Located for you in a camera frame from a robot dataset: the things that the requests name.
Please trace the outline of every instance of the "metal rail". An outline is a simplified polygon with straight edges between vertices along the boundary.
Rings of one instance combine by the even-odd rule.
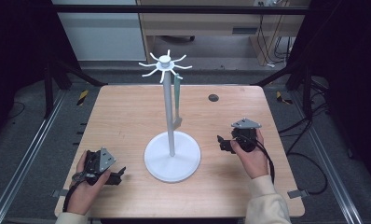
[[[176,13],[176,14],[256,14],[308,15],[328,12],[309,7],[218,7],[218,6],[115,6],[115,5],[31,5],[34,9],[54,9],[72,13]]]
[[[3,218],[5,217],[8,208],[11,206],[11,203],[16,197],[21,187],[21,184],[25,179],[34,161],[35,156],[37,155],[44,139],[46,138],[53,121],[57,117],[58,111],[60,110],[65,94],[66,91],[59,92],[52,113],[47,119],[43,120],[39,130],[37,131],[37,134],[34,136],[34,140],[32,141],[31,145],[29,145],[29,148],[27,149],[25,155],[23,156],[20,165],[18,166],[16,172],[14,173],[11,180],[7,184],[5,191],[0,197],[0,223],[3,221]]]
[[[295,102],[296,108],[298,109],[299,114],[302,118],[305,117],[301,100],[299,99],[298,95],[291,91],[292,99]],[[334,164],[331,162],[328,154],[323,146],[322,141],[319,138],[316,130],[314,129],[313,125],[309,128],[309,137],[314,145],[314,151],[319,158],[320,163],[323,165],[324,170],[326,171],[328,181],[330,183],[331,189],[334,192],[334,195],[337,198],[337,202],[342,210],[342,213],[345,219],[350,224],[362,224],[363,221],[355,207],[351,197],[346,190],[345,185],[343,184],[340,176],[335,168]]]

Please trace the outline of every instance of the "black panel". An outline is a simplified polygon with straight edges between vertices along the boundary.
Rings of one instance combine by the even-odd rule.
[[[302,24],[292,62],[302,56],[316,33],[313,27],[324,21],[320,19]],[[328,80],[329,105],[338,127],[371,174],[371,0],[344,1],[314,43],[307,64],[314,76]]]
[[[52,5],[49,0],[35,2]],[[15,92],[44,79],[48,58],[80,69],[57,13],[32,11],[30,4],[0,0],[0,127],[13,106]]]

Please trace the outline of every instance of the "white sleeve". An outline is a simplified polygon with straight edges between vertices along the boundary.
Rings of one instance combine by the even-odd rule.
[[[87,216],[81,216],[73,213],[60,213],[56,224],[86,224],[88,221]]]
[[[278,194],[270,175],[252,179],[252,199],[247,204],[246,224],[291,223],[287,203]]]

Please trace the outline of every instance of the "white round base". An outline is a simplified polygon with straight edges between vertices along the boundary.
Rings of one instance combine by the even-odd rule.
[[[194,174],[200,162],[198,143],[188,134],[173,132],[174,152],[171,157],[168,133],[154,137],[144,153],[147,170],[155,178],[169,183],[176,183]]]

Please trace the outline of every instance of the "person's right hand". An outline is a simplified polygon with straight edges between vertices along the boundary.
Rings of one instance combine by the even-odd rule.
[[[80,161],[78,161],[76,171],[78,173],[84,170],[85,160],[87,158],[87,152],[85,151],[81,156]],[[110,170],[106,170],[98,179],[94,185],[89,185],[87,181],[82,182],[73,192],[69,200],[69,205],[67,207],[68,213],[74,213],[79,215],[86,215],[89,209],[92,207],[93,202],[98,197],[99,192],[101,191],[104,183],[110,177]],[[72,181],[70,188],[75,184],[75,181]]]
[[[259,129],[256,129],[256,133],[257,140],[264,145],[264,138]],[[261,149],[255,147],[253,151],[245,152],[235,140],[231,140],[230,143],[250,178],[254,179],[262,175],[268,175],[268,159]]]

